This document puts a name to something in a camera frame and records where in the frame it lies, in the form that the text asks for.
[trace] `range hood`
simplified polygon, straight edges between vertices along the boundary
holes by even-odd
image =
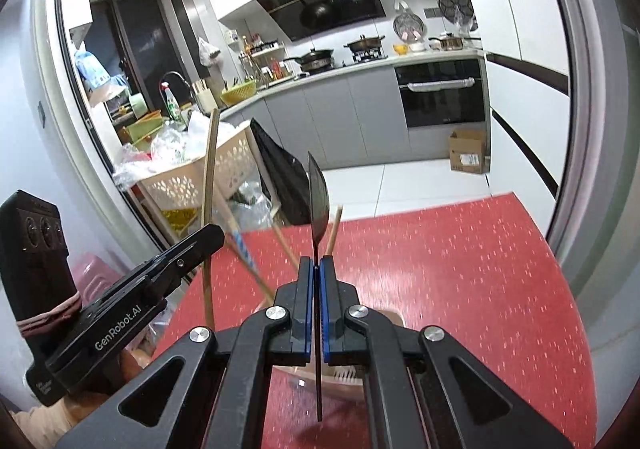
[[[380,0],[258,0],[258,3],[291,41],[385,16]]]

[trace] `yellow basket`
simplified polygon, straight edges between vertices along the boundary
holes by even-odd
[[[241,103],[249,97],[253,97],[255,92],[257,92],[257,87],[255,85],[255,79],[252,79],[246,83],[233,86],[228,90],[222,90],[220,98],[226,105],[233,106],[234,104]]]

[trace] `wooden stick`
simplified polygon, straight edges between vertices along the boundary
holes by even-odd
[[[265,298],[273,302],[275,293],[273,289],[271,289],[271,287],[267,285],[265,280],[260,276],[260,273],[255,266],[255,262],[251,259],[249,251],[246,248],[246,245],[244,245],[244,241],[242,240],[240,225],[238,224],[238,221],[236,221],[236,217],[231,212],[231,209],[229,209],[229,206],[218,187],[214,188],[213,200],[214,204],[216,205],[216,209],[219,212],[219,215],[222,216],[222,219],[226,222],[226,226],[231,230],[230,233],[227,233],[225,235],[226,243],[229,245],[229,248],[236,253],[238,259],[242,261],[242,264],[254,277],[255,282],[260,287]]]
[[[217,108],[211,110],[209,121],[209,137],[207,138],[207,156],[204,168],[204,187],[202,189],[202,212],[200,224],[204,227],[212,223],[214,172],[216,170],[216,144],[218,142],[218,125],[220,124],[220,111]],[[215,331],[216,323],[213,315],[213,298],[211,289],[211,256],[207,256],[202,264],[202,297],[204,299],[204,317],[207,327]]]
[[[298,273],[298,269],[300,268],[299,258],[295,256],[295,254],[291,250],[291,247],[289,246],[289,243],[287,242],[285,237],[282,236],[282,231],[280,230],[280,228],[275,222],[271,224],[271,229],[273,229],[273,233],[276,235],[276,238],[278,239],[280,246],[282,247],[282,250],[284,251],[285,254],[287,254],[287,257],[289,258],[291,265],[295,269],[296,273]]]
[[[340,228],[340,220],[342,219],[342,206],[338,205],[338,210],[335,212],[334,225],[331,227],[331,234],[329,235],[329,242],[326,245],[326,252],[324,255],[333,255],[335,238],[338,237],[338,229]]]
[[[240,260],[240,262],[244,265],[244,268],[249,271],[249,273],[254,277],[256,285],[260,287],[260,290],[264,294],[264,300],[267,303],[267,306],[273,305],[273,301],[276,298],[276,294],[273,291],[265,280],[260,276],[258,270],[249,264],[249,262],[244,259],[244,256],[239,251],[238,246],[236,245],[235,240],[230,234],[225,234],[225,245],[231,249],[236,257]]]

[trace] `black garbage bag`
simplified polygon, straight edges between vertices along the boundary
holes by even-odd
[[[271,181],[282,203],[281,211],[291,225],[311,223],[309,203],[309,178],[302,163],[287,150],[278,146],[255,119],[251,119],[251,131],[262,155]],[[271,199],[269,190],[260,177],[262,192]]]

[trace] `yellow bowl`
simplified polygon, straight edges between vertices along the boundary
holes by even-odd
[[[394,51],[398,55],[404,55],[409,51],[409,45],[407,44],[395,44]]]

